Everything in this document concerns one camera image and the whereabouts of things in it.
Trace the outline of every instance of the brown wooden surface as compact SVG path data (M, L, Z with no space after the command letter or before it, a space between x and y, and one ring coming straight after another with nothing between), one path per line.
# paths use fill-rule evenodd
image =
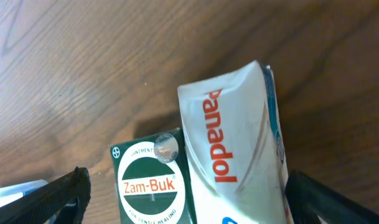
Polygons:
M180 125L178 85L257 59L290 168L379 213L379 0L0 0L0 186L89 168L85 223L118 223L109 145Z

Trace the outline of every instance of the white circle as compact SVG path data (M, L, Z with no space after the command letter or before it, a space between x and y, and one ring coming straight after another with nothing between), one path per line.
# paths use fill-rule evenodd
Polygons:
M166 166L169 166L170 169L175 173L175 178L178 181L181 188L177 188L177 195L175 196L174 201L171 203L171 205L164 210L161 213L155 214L155 215L148 215L143 214L137 210L135 210L130 204L126 201L124 197L124 186L123 186L123 175L126 171L127 167L134 162L137 159L144 158L144 157L150 157L153 159L157 159L156 155L153 152L154 143L153 142L139 142L137 144L132 145L127 149L127 151L123 154L119 169L118 169L118 188L119 188L119 196L121 203L123 205L124 210L126 211L128 217L133 221L134 223L141 223L139 219L153 221L157 223L161 219L168 217L169 214L172 212L173 209L175 209L175 215L173 217L170 217L167 222L164 223L177 223L182 215L182 212L184 211L185 206L185 185L184 185L184 178L182 176L181 170L179 169L176 161L172 161ZM149 151L145 150L141 153L134 153L138 149L149 149ZM137 219L135 219L132 215L128 213L128 211L135 211Z
M119 158L120 156L120 149L118 147L114 147L112 149L112 155L115 159Z

